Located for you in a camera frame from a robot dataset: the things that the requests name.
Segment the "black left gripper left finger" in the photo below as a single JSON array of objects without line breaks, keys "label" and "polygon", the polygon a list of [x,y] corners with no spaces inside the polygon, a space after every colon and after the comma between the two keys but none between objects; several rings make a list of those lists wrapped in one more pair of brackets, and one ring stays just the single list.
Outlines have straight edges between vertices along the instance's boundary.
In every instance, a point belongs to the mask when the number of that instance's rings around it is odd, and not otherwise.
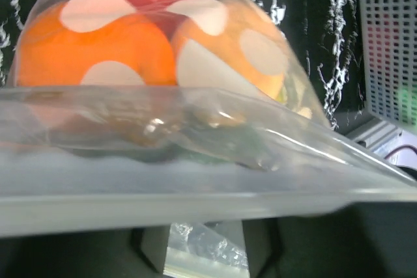
[{"label": "black left gripper left finger", "polygon": [[162,277],[169,227],[1,239],[2,277]]}]

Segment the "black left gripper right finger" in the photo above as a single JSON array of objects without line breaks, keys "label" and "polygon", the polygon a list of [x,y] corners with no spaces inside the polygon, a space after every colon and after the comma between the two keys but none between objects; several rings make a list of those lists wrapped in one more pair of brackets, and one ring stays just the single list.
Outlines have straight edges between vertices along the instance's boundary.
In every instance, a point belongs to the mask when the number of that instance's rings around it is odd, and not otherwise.
[{"label": "black left gripper right finger", "polygon": [[415,277],[416,202],[242,221],[250,277]]}]

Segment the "clear polka dot zip bag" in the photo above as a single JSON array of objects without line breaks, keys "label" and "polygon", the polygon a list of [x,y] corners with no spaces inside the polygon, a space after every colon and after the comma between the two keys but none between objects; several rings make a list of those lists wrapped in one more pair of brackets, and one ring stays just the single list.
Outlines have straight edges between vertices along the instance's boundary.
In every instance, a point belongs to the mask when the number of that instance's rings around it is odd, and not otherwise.
[{"label": "clear polka dot zip bag", "polygon": [[[129,14],[171,44],[186,19],[166,10],[177,1]],[[245,219],[416,202],[414,170],[331,130],[282,33],[291,56],[276,99],[178,83],[15,86],[21,34],[59,3],[77,33],[128,15],[75,0],[1,0],[1,239],[168,226],[164,270],[171,256],[182,276],[249,276]]]}]

